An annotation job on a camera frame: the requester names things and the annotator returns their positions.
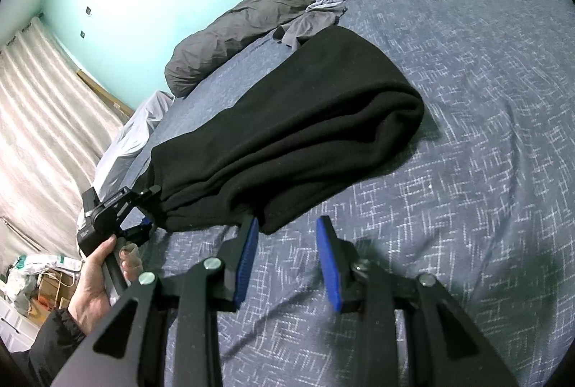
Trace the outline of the person's left hand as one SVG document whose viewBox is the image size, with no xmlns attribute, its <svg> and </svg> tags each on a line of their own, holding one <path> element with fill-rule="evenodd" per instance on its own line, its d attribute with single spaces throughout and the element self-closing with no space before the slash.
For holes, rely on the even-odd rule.
<svg viewBox="0 0 575 387">
<path fill-rule="evenodd" d="M 130 282 L 137 280 L 143 272 L 137 245 L 125 244 L 115 254 L 116 241 L 116 236 L 111 235 L 86 258 L 77 289 L 67 307 L 72 319 L 85 335 L 92 331 L 111 308 L 104 288 L 102 267 L 105 259 L 118 257 L 123 277 Z"/>
</svg>

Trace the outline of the black jacket left forearm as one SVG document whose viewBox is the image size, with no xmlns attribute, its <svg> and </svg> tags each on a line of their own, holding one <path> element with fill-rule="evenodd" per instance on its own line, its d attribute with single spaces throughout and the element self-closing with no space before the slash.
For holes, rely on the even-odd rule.
<svg viewBox="0 0 575 387">
<path fill-rule="evenodd" d="M 26 351 L 10 354 L 28 386 L 51 386 L 86 335 L 65 309 L 53 311 Z"/>
</svg>

